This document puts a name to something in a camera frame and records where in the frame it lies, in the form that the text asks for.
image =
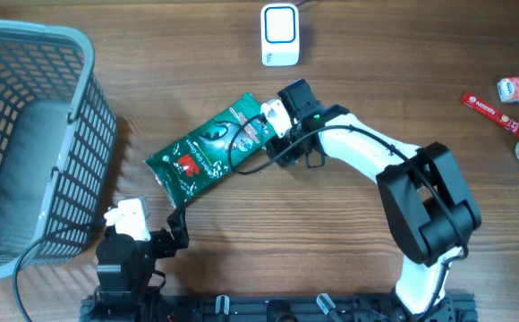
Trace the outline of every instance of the wooden surface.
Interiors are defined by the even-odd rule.
[[[519,120],[519,105],[500,104],[496,91],[500,77],[519,75],[519,2],[306,4],[302,56],[285,68],[261,64],[262,5],[7,7],[0,18],[89,35],[120,131],[103,207],[146,195],[152,229],[166,224],[171,207],[142,160],[245,91],[266,101],[305,78],[325,104],[347,106],[386,135],[446,144],[483,215],[447,289],[474,292],[481,321],[519,321],[517,138],[459,102],[469,90]],[[189,207],[187,221],[190,248],[157,264],[168,275],[166,294],[388,292],[400,274],[376,186],[334,160],[232,175]],[[75,320],[97,284],[94,248],[20,276],[36,321]],[[20,318],[4,279],[0,320]]]

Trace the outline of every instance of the red logo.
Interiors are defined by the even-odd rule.
[[[194,162],[194,159],[191,158],[189,154],[184,155],[183,157],[178,159],[180,166],[186,172],[186,175],[189,177],[193,177],[194,173],[199,174],[200,168]]]

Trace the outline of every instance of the gray plastic bin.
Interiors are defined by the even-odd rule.
[[[0,21],[0,278],[54,230],[89,223],[116,139],[116,120],[78,30]],[[63,233],[24,264],[82,252],[89,231]]]

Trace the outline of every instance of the bag of chips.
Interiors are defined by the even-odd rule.
[[[260,103],[245,93],[224,112],[144,161],[166,189],[173,207],[190,202],[230,172],[228,146],[242,124],[259,114],[260,109]],[[234,166],[275,135],[270,124],[251,122],[239,132],[232,147]]]

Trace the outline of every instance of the white rectangular object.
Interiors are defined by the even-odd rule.
[[[299,60],[299,12],[293,4],[267,4],[261,9],[261,61],[291,66]]]

